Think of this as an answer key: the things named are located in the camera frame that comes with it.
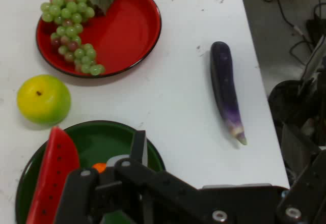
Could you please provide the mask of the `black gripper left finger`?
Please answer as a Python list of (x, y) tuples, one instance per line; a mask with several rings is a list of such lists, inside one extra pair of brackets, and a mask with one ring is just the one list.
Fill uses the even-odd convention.
[(130, 155), (103, 173), (81, 168), (69, 174), (55, 223), (101, 223), (115, 211), (134, 223), (214, 222), (214, 206), (203, 191), (147, 167), (144, 131), (135, 132)]

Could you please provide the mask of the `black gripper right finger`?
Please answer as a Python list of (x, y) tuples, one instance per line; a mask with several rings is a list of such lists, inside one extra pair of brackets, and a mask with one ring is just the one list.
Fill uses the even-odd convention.
[(309, 163), (277, 207), (279, 223), (325, 223), (325, 150)]

